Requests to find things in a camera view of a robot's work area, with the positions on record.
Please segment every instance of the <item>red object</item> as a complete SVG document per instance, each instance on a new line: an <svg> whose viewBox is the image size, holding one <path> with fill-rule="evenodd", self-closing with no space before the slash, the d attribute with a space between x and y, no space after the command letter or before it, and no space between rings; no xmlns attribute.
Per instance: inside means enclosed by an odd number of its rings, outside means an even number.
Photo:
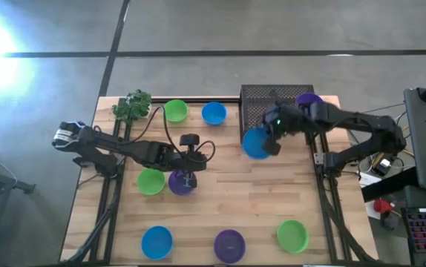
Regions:
<svg viewBox="0 0 426 267"><path fill-rule="evenodd" d="M387 211L391 211L393 209L391 204L384 200L375 200L375 202L373 203L373 208L376 212L380 214L383 214Z"/></svg>

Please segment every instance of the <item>blue bowl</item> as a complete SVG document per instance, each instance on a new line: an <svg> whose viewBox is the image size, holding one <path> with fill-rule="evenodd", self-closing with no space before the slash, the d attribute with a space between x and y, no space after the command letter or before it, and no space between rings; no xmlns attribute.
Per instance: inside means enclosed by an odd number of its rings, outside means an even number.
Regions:
<svg viewBox="0 0 426 267"><path fill-rule="evenodd" d="M149 228L142 237L142 252L151 260L161 260L170 253L174 239L163 226Z"/></svg>
<svg viewBox="0 0 426 267"><path fill-rule="evenodd" d="M267 138L266 130L263 128L249 129L243 138L243 150L250 158L266 159L270 154L265 152L261 146Z"/></svg>
<svg viewBox="0 0 426 267"><path fill-rule="evenodd" d="M210 102L203 106L201 116L209 125L219 125L226 118L226 108L219 102Z"/></svg>

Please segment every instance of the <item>purple bowl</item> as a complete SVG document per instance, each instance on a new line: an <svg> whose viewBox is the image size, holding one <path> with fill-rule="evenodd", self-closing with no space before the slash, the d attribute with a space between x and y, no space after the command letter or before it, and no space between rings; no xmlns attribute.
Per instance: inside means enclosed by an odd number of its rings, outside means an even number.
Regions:
<svg viewBox="0 0 426 267"><path fill-rule="evenodd" d="M297 97L295 100L295 106L299 106L306 103L313 103L313 102L322 102L322 98L320 96L317 96L314 93L303 93L300 96Z"/></svg>
<svg viewBox="0 0 426 267"><path fill-rule="evenodd" d="M241 260L246 252L243 236L235 230L220 232L214 240L214 252L222 262L233 264Z"/></svg>
<svg viewBox="0 0 426 267"><path fill-rule="evenodd" d="M174 194L185 196L190 194L194 188L186 187L183 183L183 171L173 171L168 178L168 186ZM195 173L191 173L192 179L196 179Z"/></svg>

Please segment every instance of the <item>cable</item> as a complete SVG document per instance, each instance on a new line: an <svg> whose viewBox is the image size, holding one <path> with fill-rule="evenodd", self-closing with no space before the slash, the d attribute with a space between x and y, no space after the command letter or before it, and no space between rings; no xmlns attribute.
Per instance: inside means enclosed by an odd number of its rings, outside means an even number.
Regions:
<svg viewBox="0 0 426 267"><path fill-rule="evenodd" d="M155 116L155 113L159 110L159 109L161 109L162 108L162 110L163 110L163 127L164 127L164 129L165 129L165 132L166 132L166 136L167 136L167 139L168 139L168 141L170 142L170 144L174 147L174 150L183 158L183 159L187 159L187 160L190 160L190 161L192 161L192 162L196 162L196 163L207 163L208 161L210 161L212 158L213 158L213 156L214 156L214 153L216 152L216 145L213 143L213 141L211 141L211 140L207 140L207 141L205 141L205 142L203 142L201 145L199 145L198 146L198 148L197 148L197 150L196 151L198 151L198 149L199 148L201 148L203 145L205 145L206 143L210 143L210 144L212 144L212 147L213 147L213 151L212 151L212 155L208 158L208 159L205 159L205 160L196 160L196 159L191 159L191 158L188 158L187 156L185 156L185 155L183 155L182 154L182 151L180 151L180 149L178 149L177 148L177 146L174 144L174 141L172 141L172 139L171 139L171 137L170 137L170 133L168 132L168 127L167 127L167 116L166 116L166 110L165 110L165 108L161 105L161 106L158 106L156 109L155 109L155 111L152 113L152 115L151 115L151 117L150 117L150 119L148 120L148 122L147 122L147 125L145 126L145 128L144 128L144 131L142 131L142 133L138 136L138 137L136 137L136 138L134 138L133 140L131 140L131 141L127 141L127 142L113 142L113 143L115 143L115 144L117 144L117 145L128 145L128 144L131 144L131 143L134 143L134 142L136 142L138 139L140 139L144 134L145 134L145 132L147 131L147 129L148 129L148 127L151 125L151 122L152 122L152 119L154 118L154 116Z"/></svg>
<svg viewBox="0 0 426 267"><path fill-rule="evenodd" d="M395 157L395 159L397 159L398 161L401 162L401 171L400 172L404 171L404 161L399 156Z"/></svg>
<svg viewBox="0 0 426 267"><path fill-rule="evenodd" d="M214 156L214 153L216 152L216 145L214 145L213 141L211 141L211 140L206 140L205 142L201 143L201 144L198 146L197 150L195 150L195 152L196 152L196 151L198 151L198 149L200 149L201 147L203 147L203 145L205 145L206 143L210 143L210 144L212 144L212 147L213 147L212 155L210 155L210 157L209 157L208 159L205 159L205 160L196 160L196 159L188 158L188 157L186 157L185 155L183 155L183 154L182 154L182 151L180 151L180 149L178 149L178 148L177 148L177 146L176 146L176 145L174 144L174 142L171 140L170 134L168 133L166 110L165 110L165 108L164 108L163 106L160 106L160 107L163 109L163 127L165 128L166 135L167 135L167 139L168 139L168 141L170 142L170 144L174 147L174 149L177 151L177 153L178 153L178 154L179 154L182 158L187 159L187 160L190 160L190 161L192 161L192 162L196 162L196 163L207 163L208 161L212 160L212 158L213 158L213 156Z"/></svg>
<svg viewBox="0 0 426 267"><path fill-rule="evenodd" d="M360 143L360 141L358 140L358 138L356 138L356 135L351 130L347 130L347 132L353 137L353 139L355 140L355 142L357 144Z"/></svg>
<svg viewBox="0 0 426 267"><path fill-rule="evenodd" d="M410 156L412 156L412 157L414 157L413 152L409 151L408 149L403 149L403 151L402 151L402 152L403 152L403 153L406 153L406 154L408 154L408 155L410 155Z"/></svg>
<svg viewBox="0 0 426 267"><path fill-rule="evenodd" d="M403 171L406 171L404 168L406 167L415 167L415 165L404 165L403 167L395 167L395 166L390 166L390 168L403 168Z"/></svg>
<svg viewBox="0 0 426 267"><path fill-rule="evenodd" d="M115 142L118 145L128 145L128 144L132 144L133 142L136 142L138 139L142 138L142 136L144 136L145 132L147 131L148 127L151 125L152 119L154 118L155 114L158 112L159 109L163 109L163 119L164 119L164 126L167 127L167 123L166 123L166 110L163 106L158 106L154 112L152 112L152 115L150 117L150 119L148 119L147 125L144 128L144 131L142 131L142 133L140 133L140 135L134 139L132 139L131 141L126 141L126 142Z"/></svg>
<svg viewBox="0 0 426 267"><path fill-rule="evenodd" d="M77 188L79 188L82 184L84 184L84 183L86 183L86 182L89 182L89 181L91 181L92 179L94 179L94 178L96 178L96 177L99 177L99 176L101 176L101 174L100 174L100 173L97 173L97 174L95 174L93 177L91 177L91 178L89 178L89 179L86 179L86 180L84 180L84 181L80 182L80 183L78 184Z"/></svg>
<svg viewBox="0 0 426 267"><path fill-rule="evenodd" d="M399 120L404 116L406 114L406 111L405 112L403 112L401 115L399 115L396 119L395 119L395 121L396 121L396 124L397 125L399 125Z"/></svg>
<svg viewBox="0 0 426 267"><path fill-rule="evenodd" d="M13 188L15 188L17 183L19 183L19 179L17 178L17 176L15 174L13 174L13 172L11 170L9 170L7 167L5 167L5 165L3 165L1 162L0 162L0 166L4 167L5 170L7 170L10 174L12 174L12 177L15 180L15 184L13 185Z"/></svg>
<svg viewBox="0 0 426 267"><path fill-rule="evenodd" d="M376 109L371 110L371 111L363 111L363 112L361 112L361 113L370 113L370 112L373 112L373 111L381 111L381 110L384 110L384 109L387 109L387 108L394 108L394 107L398 107L398 106L400 106L400 105L404 105L404 103L401 103L401 104L395 104L395 105L390 105L390 106L383 107L383 108L376 108Z"/></svg>
<svg viewBox="0 0 426 267"><path fill-rule="evenodd" d="M337 179L333 179L333 180L330 180L330 178L329 177L324 177L324 179L322 180L322 183L324 183L324 181L325 181L325 179L328 179L329 181L331 181L332 183L333 183L333 185L335 186L335 187L337 187L337 185L338 185L338 181L337 181ZM324 185L324 189L325 189L325 191L331 191L330 189L327 189L326 187L325 187L325 185Z"/></svg>

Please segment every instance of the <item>green bowl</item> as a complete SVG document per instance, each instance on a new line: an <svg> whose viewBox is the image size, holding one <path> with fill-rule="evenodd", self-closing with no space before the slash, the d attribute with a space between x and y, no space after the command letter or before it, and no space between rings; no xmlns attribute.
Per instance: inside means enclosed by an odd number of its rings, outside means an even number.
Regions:
<svg viewBox="0 0 426 267"><path fill-rule="evenodd" d="M163 172L146 168L137 177L137 187L140 193L148 196L158 194L166 184Z"/></svg>
<svg viewBox="0 0 426 267"><path fill-rule="evenodd" d="M309 246L309 232L299 221L287 220L279 225L278 241L285 251L301 253Z"/></svg>
<svg viewBox="0 0 426 267"><path fill-rule="evenodd" d="M179 99L170 100L164 106L166 117L169 122L182 122L189 112L188 105Z"/></svg>

